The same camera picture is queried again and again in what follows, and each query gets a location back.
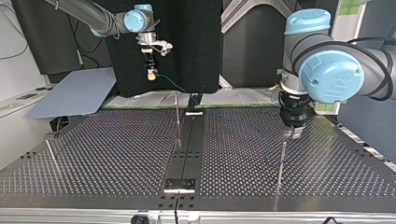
black panel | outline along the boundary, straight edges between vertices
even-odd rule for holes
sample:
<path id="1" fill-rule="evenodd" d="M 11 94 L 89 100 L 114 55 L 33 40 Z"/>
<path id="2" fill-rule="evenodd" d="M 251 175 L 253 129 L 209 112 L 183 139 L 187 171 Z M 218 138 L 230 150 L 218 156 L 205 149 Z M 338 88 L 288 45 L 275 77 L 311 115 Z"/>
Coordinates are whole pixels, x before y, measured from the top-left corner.
<path id="1" fill-rule="evenodd" d="M 12 0 L 12 4 L 41 74 L 81 67 L 65 13 L 43 0 Z"/>
<path id="2" fill-rule="evenodd" d="M 302 8 L 330 11 L 333 23 L 338 0 L 299 2 Z M 276 84 L 276 70 L 282 67 L 283 61 L 285 25 L 286 19 L 275 8 L 258 6 L 224 35 L 221 74 L 233 87 L 272 87 Z"/>
<path id="3" fill-rule="evenodd" d="M 139 3 L 151 3 L 160 39 L 174 45 L 166 56 L 158 55 L 160 74 L 172 78 L 189 92 L 212 93 L 219 87 L 220 13 L 222 1 L 195 0 L 97 0 L 112 12 L 128 11 Z M 120 40 L 106 39 L 120 92 L 130 97 L 158 89 L 174 89 L 167 80 L 147 80 L 143 55 L 136 44 L 136 34 Z"/>

perforated metal table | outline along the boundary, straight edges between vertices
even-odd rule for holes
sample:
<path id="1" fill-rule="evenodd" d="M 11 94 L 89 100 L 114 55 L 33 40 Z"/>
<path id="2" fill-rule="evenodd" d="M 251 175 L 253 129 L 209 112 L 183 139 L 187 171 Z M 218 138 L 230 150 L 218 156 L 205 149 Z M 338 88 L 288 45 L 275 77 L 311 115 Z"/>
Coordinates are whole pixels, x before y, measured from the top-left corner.
<path id="1" fill-rule="evenodd" d="M 3 208 L 396 213 L 396 174 L 315 117 L 286 150 L 275 107 L 102 110 L 0 172 Z M 165 194 L 168 179 L 195 192 Z"/>

black backdrop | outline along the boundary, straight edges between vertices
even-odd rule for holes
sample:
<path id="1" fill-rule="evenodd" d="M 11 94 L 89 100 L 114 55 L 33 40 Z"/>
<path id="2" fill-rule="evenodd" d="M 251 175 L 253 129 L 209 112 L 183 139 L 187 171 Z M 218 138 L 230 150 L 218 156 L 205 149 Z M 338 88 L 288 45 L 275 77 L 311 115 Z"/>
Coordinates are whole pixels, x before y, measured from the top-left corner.
<path id="1" fill-rule="evenodd" d="M 111 12 L 130 10 L 135 4 L 150 3 L 154 16 L 161 19 L 160 39 L 173 44 L 166 57 L 158 55 L 159 72 L 172 78 L 188 92 L 212 93 L 219 88 L 221 0 L 96 0 Z M 106 39 L 108 52 L 122 96 L 147 91 L 174 89 L 163 78 L 150 82 L 143 67 L 143 55 L 136 34 L 119 40 Z"/>

mounting hole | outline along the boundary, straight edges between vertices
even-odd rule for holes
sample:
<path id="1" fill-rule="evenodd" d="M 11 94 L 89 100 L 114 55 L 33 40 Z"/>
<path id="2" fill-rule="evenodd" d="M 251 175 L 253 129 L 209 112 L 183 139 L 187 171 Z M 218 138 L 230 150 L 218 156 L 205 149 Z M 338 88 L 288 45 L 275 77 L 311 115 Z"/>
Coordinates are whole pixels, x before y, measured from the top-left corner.
<path id="1" fill-rule="evenodd" d="M 319 84 L 319 82 L 316 79 L 311 81 L 312 86 L 317 86 L 318 84 Z"/>

green tape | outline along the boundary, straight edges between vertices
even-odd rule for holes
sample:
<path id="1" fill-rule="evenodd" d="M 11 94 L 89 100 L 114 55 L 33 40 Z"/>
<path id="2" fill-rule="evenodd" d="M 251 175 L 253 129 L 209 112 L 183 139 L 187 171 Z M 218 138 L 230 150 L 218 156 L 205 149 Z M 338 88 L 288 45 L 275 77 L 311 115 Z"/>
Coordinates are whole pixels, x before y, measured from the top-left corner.
<path id="1" fill-rule="evenodd" d="M 18 108 L 20 106 L 23 106 L 23 104 L 4 105 L 4 106 L 0 107 L 0 112 L 12 110 L 12 109 Z"/>
<path id="2" fill-rule="evenodd" d="M 322 112 L 333 112 L 334 109 L 335 109 L 335 104 L 325 105 L 325 104 L 318 103 L 316 106 L 316 110 L 322 111 Z"/>
<path id="3" fill-rule="evenodd" d="M 268 104 L 251 104 L 251 105 L 198 105 L 196 108 L 234 108 L 234 107 L 269 107 L 269 106 L 279 106 L 278 103 L 268 103 Z M 176 109 L 175 105 L 159 105 L 159 106 L 135 106 L 135 105 L 105 105 L 102 106 L 103 109 Z M 187 108 L 184 105 L 179 107 L 180 109 Z"/>
<path id="4" fill-rule="evenodd" d="M 361 4 L 361 0 L 343 0 L 338 15 L 357 15 L 359 13 L 359 8 L 361 7 Z"/>

